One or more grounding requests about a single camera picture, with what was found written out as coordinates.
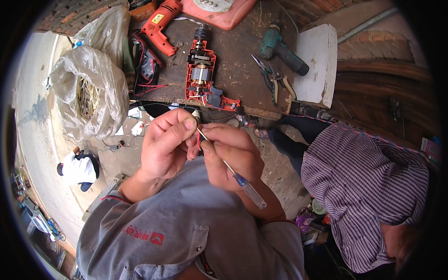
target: striped shirt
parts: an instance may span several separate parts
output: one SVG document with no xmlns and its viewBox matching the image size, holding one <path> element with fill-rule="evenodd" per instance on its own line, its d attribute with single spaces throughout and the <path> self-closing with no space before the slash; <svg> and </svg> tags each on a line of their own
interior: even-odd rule
<svg viewBox="0 0 448 280">
<path fill-rule="evenodd" d="M 330 125 L 312 142 L 301 177 L 330 213 L 335 242 L 356 273 L 395 261 L 386 255 L 380 223 L 418 222 L 429 181 L 419 155 L 344 123 Z"/>
</svg>

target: yellow label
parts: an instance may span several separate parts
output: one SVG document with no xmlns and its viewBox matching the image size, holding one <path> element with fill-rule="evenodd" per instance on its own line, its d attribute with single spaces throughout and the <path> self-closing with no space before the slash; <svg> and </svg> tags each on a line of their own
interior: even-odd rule
<svg viewBox="0 0 448 280">
<path fill-rule="evenodd" d="M 157 23 L 159 23 L 159 21 L 162 20 L 163 17 L 164 17 L 164 15 L 161 15 L 161 14 L 158 13 L 158 14 L 152 19 L 152 22 L 155 23 L 155 24 L 157 24 Z"/>
</svg>

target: teal cordless drill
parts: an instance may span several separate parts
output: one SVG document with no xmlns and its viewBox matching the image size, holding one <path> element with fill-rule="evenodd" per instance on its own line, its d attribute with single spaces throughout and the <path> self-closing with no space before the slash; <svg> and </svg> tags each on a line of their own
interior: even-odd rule
<svg viewBox="0 0 448 280">
<path fill-rule="evenodd" d="M 279 19 L 275 19 L 270 24 L 260 43 L 260 56 L 262 58 L 270 59 L 274 54 L 278 55 L 292 71 L 300 76 L 305 76 L 310 70 L 309 66 L 300 57 L 293 54 L 282 43 Z"/>
</svg>

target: dark trousers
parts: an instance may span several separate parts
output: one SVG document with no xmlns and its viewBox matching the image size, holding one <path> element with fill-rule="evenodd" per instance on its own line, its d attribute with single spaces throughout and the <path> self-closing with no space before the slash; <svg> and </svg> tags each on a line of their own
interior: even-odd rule
<svg viewBox="0 0 448 280">
<path fill-rule="evenodd" d="M 99 164 L 98 164 L 98 160 L 93 156 L 93 155 L 85 155 L 84 153 L 81 153 L 79 155 L 75 155 L 75 158 L 77 160 L 83 159 L 83 158 L 89 158 L 90 161 L 93 164 L 93 169 L 95 170 L 95 174 L 96 174 L 96 178 L 99 178 Z M 87 182 L 83 182 L 81 184 L 81 190 L 83 192 L 86 192 L 90 186 L 92 186 L 92 183 L 87 183 Z"/>
<path fill-rule="evenodd" d="M 310 145 L 319 133 L 330 125 L 329 123 L 323 121 L 299 116 L 283 116 L 279 121 L 277 121 L 277 124 L 290 125 L 298 129 L 305 141 Z M 268 129 L 267 134 L 270 141 L 275 145 L 278 151 L 289 157 L 294 170 L 300 175 L 302 170 L 303 154 L 308 149 L 308 146 L 300 142 L 295 142 L 286 136 L 286 134 L 275 128 Z"/>
</svg>

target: sandal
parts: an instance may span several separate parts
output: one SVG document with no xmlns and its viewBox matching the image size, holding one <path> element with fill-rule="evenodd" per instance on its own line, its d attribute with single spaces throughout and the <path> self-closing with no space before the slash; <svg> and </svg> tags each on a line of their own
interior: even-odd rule
<svg viewBox="0 0 448 280">
<path fill-rule="evenodd" d="M 262 140 L 269 140 L 269 136 L 267 134 L 267 129 L 259 129 L 259 128 L 255 127 L 254 134 L 256 137 L 258 137 Z"/>
</svg>

